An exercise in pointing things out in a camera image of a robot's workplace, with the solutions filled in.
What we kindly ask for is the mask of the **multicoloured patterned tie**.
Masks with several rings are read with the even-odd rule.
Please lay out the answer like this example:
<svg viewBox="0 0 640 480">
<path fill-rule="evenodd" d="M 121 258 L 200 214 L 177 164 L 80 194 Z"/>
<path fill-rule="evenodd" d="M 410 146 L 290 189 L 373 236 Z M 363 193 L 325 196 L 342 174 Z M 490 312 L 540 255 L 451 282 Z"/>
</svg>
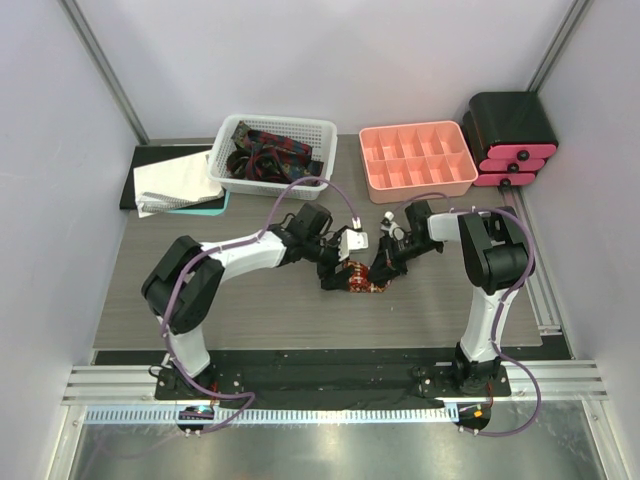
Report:
<svg viewBox="0 0 640 480">
<path fill-rule="evenodd" d="M 391 284 L 390 280 L 381 284 L 370 281 L 369 267 L 361 262 L 348 260 L 343 267 L 351 271 L 348 280 L 348 291 L 351 293 L 383 293 Z"/>
</svg>

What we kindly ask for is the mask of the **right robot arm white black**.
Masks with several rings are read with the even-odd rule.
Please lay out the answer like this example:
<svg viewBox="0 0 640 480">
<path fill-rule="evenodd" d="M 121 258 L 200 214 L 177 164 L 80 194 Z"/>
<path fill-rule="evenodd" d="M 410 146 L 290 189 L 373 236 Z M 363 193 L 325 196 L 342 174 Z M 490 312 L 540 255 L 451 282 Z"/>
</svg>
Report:
<svg viewBox="0 0 640 480">
<path fill-rule="evenodd" d="M 408 272 L 408 262 L 450 242 L 461 246 L 466 276 L 473 286 L 466 330 L 456 344 L 451 366 L 428 378 L 446 394 L 487 393 L 500 380 L 500 344 L 508 311 L 535 269 L 530 232 L 511 207 L 435 213 L 419 200 L 405 209 L 407 229 L 387 212 L 368 280 L 385 286 Z"/>
</svg>

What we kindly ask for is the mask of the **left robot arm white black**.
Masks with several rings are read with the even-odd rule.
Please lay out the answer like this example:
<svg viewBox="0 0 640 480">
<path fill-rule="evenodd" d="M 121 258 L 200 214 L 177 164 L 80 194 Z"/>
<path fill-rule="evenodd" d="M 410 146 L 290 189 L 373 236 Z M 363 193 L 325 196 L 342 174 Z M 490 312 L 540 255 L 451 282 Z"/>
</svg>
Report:
<svg viewBox="0 0 640 480">
<path fill-rule="evenodd" d="M 160 323 L 170 362 L 178 371 L 178 386 L 190 398 L 205 397 L 214 385 L 215 370 L 206 349 L 202 323 L 219 287 L 257 270 L 275 269 L 300 260 L 316 265 L 325 287 L 356 251 L 369 246 L 358 218 L 329 232 L 333 218 L 323 206 L 307 202 L 297 214 L 279 223 L 226 242 L 199 243 L 178 238 L 147 277 L 141 294 Z"/>
</svg>

